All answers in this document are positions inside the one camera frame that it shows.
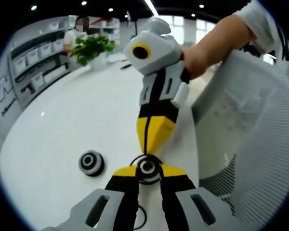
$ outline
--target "robot camera eye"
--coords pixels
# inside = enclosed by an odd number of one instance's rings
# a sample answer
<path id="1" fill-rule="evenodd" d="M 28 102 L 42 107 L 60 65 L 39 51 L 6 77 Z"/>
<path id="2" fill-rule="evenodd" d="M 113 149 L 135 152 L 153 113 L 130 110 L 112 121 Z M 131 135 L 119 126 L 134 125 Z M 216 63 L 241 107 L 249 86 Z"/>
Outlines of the robot camera eye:
<path id="1" fill-rule="evenodd" d="M 151 55 L 151 50 L 145 44 L 135 44 L 132 53 L 137 59 L 147 59 Z"/>

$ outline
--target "human arm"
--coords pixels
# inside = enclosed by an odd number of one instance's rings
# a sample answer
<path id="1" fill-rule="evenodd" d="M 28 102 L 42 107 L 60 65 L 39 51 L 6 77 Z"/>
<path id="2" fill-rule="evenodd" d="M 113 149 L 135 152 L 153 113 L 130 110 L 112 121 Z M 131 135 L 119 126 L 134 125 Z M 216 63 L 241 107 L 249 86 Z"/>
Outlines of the human arm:
<path id="1" fill-rule="evenodd" d="M 63 51 L 65 53 L 71 53 L 73 51 L 73 48 L 72 48 L 72 36 L 70 34 L 70 31 L 67 31 L 66 34 L 64 35 L 64 38 L 63 38 Z"/>
<path id="2" fill-rule="evenodd" d="M 185 66 L 192 78 L 196 78 L 209 66 L 224 60 L 231 50 L 240 49 L 249 41 L 261 47 L 261 52 L 269 52 L 274 44 L 267 14 L 255 0 L 219 21 L 198 44 L 183 49 Z"/>

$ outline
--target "human hand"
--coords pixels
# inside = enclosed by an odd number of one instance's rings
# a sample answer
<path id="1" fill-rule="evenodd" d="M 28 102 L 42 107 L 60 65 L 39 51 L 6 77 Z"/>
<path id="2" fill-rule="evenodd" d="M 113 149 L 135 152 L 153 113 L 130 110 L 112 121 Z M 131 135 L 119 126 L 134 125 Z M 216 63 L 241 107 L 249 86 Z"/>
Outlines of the human hand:
<path id="1" fill-rule="evenodd" d="M 185 67 L 191 75 L 191 79 L 203 75 L 207 68 L 207 58 L 205 52 L 197 46 L 186 47 L 182 49 Z"/>

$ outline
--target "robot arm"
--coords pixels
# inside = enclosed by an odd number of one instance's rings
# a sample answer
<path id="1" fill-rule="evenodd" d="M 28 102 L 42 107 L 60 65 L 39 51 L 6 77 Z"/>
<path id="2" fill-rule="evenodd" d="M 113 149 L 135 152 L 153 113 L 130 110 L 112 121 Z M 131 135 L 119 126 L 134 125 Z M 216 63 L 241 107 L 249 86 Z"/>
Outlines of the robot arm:
<path id="1" fill-rule="evenodd" d="M 131 64 L 144 75 L 137 131 L 144 154 L 156 154 L 175 129 L 179 109 L 189 94 L 190 76 L 180 45 L 169 25 L 151 18 L 125 47 Z"/>
<path id="2" fill-rule="evenodd" d="M 196 189 L 179 168 L 159 166 L 162 206 L 169 231 L 253 230 L 232 215 L 229 205 L 204 188 Z M 132 231 L 138 210 L 141 166 L 121 168 L 105 189 L 97 189 L 71 209 L 70 218 L 42 231 Z"/>

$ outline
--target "robotic gripper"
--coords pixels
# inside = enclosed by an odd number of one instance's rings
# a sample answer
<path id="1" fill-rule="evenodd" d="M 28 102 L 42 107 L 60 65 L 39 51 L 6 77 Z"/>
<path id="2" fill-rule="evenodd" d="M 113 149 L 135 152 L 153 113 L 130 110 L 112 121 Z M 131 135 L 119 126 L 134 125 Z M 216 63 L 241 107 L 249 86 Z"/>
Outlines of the robotic gripper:
<path id="1" fill-rule="evenodd" d="M 189 93 L 189 74 L 169 25 L 152 17 L 124 49 L 144 75 L 137 132 L 144 154 L 156 154 L 175 129 L 179 109 Z"/>

